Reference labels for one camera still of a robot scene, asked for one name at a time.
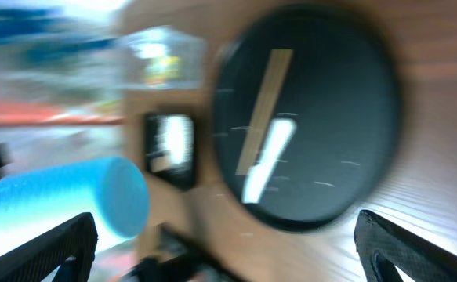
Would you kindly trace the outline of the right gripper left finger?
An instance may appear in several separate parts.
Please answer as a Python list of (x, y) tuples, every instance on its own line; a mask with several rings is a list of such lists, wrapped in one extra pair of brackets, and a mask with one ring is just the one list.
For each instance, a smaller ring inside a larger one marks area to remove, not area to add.
[(84, 212), (0, 256), (0, 282), (86, 282), (97, 245), (95, 221)]

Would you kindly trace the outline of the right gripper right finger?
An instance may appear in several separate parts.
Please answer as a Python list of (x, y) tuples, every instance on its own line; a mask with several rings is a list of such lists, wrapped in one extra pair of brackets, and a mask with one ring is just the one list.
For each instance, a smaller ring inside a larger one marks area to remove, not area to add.
[(400, 281), (401, 269), (418, 282), (457, 282), (457, 256), (373, 211), (362, 210), (354, 242), (368, 282)]

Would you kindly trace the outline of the blue plastic cup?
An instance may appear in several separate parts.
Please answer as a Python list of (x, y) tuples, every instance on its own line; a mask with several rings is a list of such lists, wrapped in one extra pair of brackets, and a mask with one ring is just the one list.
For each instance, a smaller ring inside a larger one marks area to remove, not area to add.
[(140, 234), (149, 215), (141, 171), (123, 157), (44, 168), (0, 179), (0, 256), (83, 212), (92, 214), (97, 251)]

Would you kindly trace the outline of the white plastic knife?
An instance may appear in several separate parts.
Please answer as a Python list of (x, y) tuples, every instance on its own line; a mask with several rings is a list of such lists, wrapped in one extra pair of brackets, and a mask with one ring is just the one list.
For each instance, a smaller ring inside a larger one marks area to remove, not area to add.
[(243, 204), (258, 204), (297, 125), (290, 118), (271, 121), (258, 161), (249, 169), (242, 190)]

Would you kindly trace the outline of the wooden chopstick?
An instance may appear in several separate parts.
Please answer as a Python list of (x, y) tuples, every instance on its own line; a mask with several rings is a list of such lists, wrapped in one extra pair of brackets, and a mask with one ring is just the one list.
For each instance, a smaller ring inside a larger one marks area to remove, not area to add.
[(235, 175), (247, 175), (256, 161), (292, 57), (292, 49), (272, 49), (270, 52)]

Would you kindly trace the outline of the yellow snack wrapper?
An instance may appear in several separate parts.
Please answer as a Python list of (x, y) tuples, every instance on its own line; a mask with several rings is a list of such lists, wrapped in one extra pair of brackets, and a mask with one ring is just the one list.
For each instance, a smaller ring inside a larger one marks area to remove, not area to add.
[(158, 56), (145, 59), (143, 81), (147, 85), (163, 85), (180, 76), (181, 59), (178, 56)]

